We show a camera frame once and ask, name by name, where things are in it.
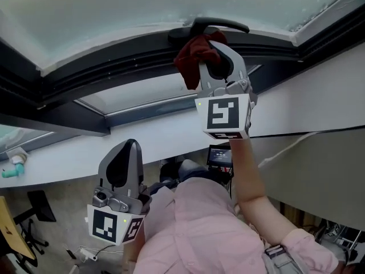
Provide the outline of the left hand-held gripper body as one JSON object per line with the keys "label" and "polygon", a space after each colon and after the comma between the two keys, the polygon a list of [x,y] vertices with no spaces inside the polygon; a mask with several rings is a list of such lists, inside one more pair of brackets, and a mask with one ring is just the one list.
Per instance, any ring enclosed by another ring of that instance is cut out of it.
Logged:
{"label": "left hand-held gripper body", "polygon": [[151,196],[119,194],[96,187],[92,203],[87,206],[88,230],[92,237],[113,245],[127,244],[136,239],[149,212]]}

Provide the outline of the red wiping cloth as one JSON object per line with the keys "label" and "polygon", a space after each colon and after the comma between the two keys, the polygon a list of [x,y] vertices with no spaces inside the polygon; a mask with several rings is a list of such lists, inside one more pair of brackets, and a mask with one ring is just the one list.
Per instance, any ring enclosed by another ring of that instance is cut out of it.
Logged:
{"label": "red wiping cloth", "polygon": [[227,45],[222,31],[212,34],[200,34],[192,38],[174,59],[174,64],[182,75],[188,90],[195,90],[200,82],[199,64],[208,62],[214,67],[222,67],[222,59],[217,50],[209,45],[209,41],[216,41]]}

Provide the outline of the person's left shoe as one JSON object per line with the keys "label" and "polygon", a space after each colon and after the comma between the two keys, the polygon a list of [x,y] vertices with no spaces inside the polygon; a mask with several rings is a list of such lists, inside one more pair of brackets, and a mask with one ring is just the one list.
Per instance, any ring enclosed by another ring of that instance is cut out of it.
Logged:
{"label": "person's left shoe", "polygon": [[175,180],[177,176],[176,158],[168,158],[159,161],[161,182]]}

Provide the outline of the white power strip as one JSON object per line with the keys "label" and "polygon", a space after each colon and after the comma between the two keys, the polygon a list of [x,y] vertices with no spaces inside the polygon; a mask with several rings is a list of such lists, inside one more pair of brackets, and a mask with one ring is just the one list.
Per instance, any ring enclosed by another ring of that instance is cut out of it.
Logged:
{"label": "white power strip", "polygon": [[80,247],[80,253],[84,256],[85,260],[97,261],[98,257],[87,250],[86,248]]}

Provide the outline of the small black display device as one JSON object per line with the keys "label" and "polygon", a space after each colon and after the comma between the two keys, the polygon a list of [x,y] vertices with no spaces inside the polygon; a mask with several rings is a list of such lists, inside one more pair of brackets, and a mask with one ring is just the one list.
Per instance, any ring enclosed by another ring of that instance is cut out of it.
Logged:
{"label": "small black display device", "polygon": [[206,164],[208,166],[231,168],[233,162],[230,146],[210,145]]}

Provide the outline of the person's dark trousers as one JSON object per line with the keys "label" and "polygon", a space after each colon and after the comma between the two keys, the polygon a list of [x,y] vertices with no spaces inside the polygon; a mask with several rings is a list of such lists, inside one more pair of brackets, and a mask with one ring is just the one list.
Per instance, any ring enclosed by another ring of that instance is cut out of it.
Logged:
{"label": "person's dark trousers", "polygon": [[196,162],[190,159],[177,160],[176,159],[176,167],[177,167],[177,176],[178,178],[175,180],[169,180],[153,184],[149,188],[150,195],[154,195],[158,192],[159,189],[163,187],[167,187],[168,189],[176,188],[180,183],[190,179],[190,178],[204,178],[213,180],[214,176],[203,166],[197,164]]}

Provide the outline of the black office chair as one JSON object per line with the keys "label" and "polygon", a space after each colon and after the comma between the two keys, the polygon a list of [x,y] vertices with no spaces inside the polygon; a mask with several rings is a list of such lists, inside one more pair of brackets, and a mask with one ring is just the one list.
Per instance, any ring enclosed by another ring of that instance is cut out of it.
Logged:
{"label": "black office chair", "polygon": [[38,240],[32,234],[33,223],[33,219],[29,219],[27,223],[27,228],[22,223],[20,223],[19,225],[21,227],[21,235],[28,246],[38,251],[41,255],[44,255],[44,248],[49,246],[49,242]]}

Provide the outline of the white tape roll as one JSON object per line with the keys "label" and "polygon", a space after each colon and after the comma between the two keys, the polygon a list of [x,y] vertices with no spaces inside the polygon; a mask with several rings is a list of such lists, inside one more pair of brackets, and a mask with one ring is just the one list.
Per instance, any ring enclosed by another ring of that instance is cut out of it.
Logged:
{"label": "white tape roll", "polygon": [[17,165],[17,164],[24,165],[26,160],[27,160],[27,155],[23,154],[23,153],[15,154],[15,155],[10,157],[10,160],[11,160],[13,165]]}

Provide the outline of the person's pink shirt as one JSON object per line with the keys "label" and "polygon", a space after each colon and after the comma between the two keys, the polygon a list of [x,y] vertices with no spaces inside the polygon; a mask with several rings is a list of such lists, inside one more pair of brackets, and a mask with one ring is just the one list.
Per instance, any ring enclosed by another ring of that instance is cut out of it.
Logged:
{"label": "person's pink shirt", "polygon": [[309,274],[331,274],[338,260],[262,196],[242,204],[239,220],[227,190],[203,178],[152,196],[133,274],[267,274],[265,244],[281,245]]}

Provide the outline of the large fixed frosted window pane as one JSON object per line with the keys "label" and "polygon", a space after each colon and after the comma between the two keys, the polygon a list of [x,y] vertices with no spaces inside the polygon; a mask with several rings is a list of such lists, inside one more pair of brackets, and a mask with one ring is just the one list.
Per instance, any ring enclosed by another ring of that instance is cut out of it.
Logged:
{"label": "large fixed frosted window pane", "polygon": [[33,130],[0,124],[0,153],[18,144],[49,134],[49,131]]}

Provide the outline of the yellow chair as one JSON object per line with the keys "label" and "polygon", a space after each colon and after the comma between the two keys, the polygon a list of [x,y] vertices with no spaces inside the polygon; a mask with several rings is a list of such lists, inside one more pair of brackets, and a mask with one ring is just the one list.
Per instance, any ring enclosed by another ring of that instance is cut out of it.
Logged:
{"label": "yellow chair", "polygon": [[43,190],[30,191],[27,196],[31,208],[16,217],[11,214],[5,197],[0,196],[0,233],[13,251],[35,260],[34,252],[21,235],[19,224],[22,223],[27,228],[28,220],[32,216],[36,216],[39,221],[43,222],[56,222],[56,218]]}

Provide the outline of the white partition panel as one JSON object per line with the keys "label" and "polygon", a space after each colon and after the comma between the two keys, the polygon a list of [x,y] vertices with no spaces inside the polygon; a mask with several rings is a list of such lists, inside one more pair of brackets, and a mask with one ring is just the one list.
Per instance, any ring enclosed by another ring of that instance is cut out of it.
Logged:
{"label": "white partition panel", "polygon": [[269,197],[365,231],[365,128],[309,136],[260,174]]}

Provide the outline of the openable frosted window sash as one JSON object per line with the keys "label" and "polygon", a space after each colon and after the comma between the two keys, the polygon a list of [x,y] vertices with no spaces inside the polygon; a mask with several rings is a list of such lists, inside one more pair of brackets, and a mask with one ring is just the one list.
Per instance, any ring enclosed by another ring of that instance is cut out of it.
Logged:
{"label": "openable frosted window sash", "polygon": [[[0,0],[0,91],[38,103],[48,76],[82,55],[138,35],[189,26],[196,18],[248,25],[292,38],[341,0]],[[349,9],[365,4],[350,0]]]}

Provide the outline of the spare grey hand-held gripper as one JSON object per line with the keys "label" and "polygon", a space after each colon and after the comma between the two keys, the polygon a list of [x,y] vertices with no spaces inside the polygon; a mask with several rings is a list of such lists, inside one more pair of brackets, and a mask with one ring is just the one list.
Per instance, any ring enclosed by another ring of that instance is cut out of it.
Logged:
{"label": "spare grey hand-held gripper", "polygon": [[329,249],[345,265],[357,258],[355,247],[363,231],[333,221],[322,219],[315,239],[320,245]]}

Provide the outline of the dark grey window frame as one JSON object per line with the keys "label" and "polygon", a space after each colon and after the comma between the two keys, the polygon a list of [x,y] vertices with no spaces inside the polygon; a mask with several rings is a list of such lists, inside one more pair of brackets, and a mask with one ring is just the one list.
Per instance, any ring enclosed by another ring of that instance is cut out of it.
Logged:
{"label": "dark grey window frame", "polygon": [[[261,94],[365,42],[365,4],[332,5],[290,39],[228,27],[228,45],[258,69],[250,75]],[[121,116],[106,117],[81,104],[82,97],[129,83],[174,74],[183,45],[168,42],[170,30],[137,35],[73,59],[46,76],[0,38],[0,124],[74,135],[104,136]]]}

